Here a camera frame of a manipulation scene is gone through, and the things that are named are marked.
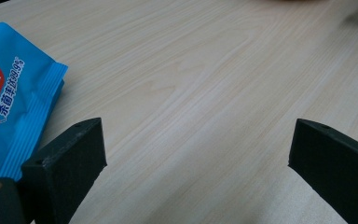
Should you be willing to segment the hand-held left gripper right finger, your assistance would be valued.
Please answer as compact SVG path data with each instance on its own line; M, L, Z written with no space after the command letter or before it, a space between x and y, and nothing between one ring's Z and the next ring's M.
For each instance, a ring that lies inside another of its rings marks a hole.
M348 224L358 224L357 141L327 125L298 119L288 166Z

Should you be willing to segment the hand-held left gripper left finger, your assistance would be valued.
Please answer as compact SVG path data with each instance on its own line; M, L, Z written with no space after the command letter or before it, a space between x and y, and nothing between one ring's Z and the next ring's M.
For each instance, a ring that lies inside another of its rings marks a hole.
M26 219L68 224L106 165L100 118L68 128L21 166Z

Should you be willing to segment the blue wet wipes packet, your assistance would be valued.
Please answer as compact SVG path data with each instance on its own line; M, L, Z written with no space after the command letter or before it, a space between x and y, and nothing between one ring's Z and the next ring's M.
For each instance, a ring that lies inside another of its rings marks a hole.
M0 177L21 178L63 86L67 66L0 22Z

